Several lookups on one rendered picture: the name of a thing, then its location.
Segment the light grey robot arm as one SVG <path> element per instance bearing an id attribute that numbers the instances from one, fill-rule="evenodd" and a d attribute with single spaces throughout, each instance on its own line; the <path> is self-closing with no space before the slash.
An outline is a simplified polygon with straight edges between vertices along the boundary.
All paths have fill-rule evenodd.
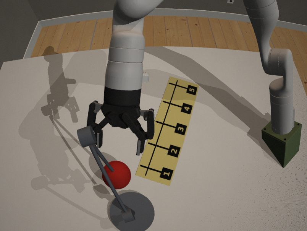
<path id="1" fill-rule="evenodd" d="M 109 47 L 105 86 L 117 90 L 138 90 L 149 81 L 143 72 L 145 38 L 144 17 L 163 0 L 115 0 L 112 36 Z M 279 18 L 276 0 L 243 0 L 257 39 L 263 70 L 266 74 L 283 76 L 269 85 L 271 128 L 284 135 L 294 127 L 293 57 L 289 49 L 269 45 Z"/>

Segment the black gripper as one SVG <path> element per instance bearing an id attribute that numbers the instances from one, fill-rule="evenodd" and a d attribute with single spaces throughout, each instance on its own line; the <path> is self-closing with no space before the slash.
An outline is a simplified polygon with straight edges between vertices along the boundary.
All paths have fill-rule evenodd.
<path id="1" fill-rule="evenodd" d="M 112 127 L 130 128 L 138 138 L 136 155 L 143 153 L 145 140 L 151 140 L 154 137 L 154 110 L 141 110 L 140 97 L 141 89 L 117 90 L 105 86 L 104 103 L 92 102 L 89 105 L 87 117 L 87 126 L 91 126 L 95 133 L 97 148 L 101 148 L 103 143 L 102 128 L 109 123 Z M 100 109 L 105 118 L 97 124 L 95 120 Z M 147 132 L 137 120 L 140 116 L 147 121 Z"/>

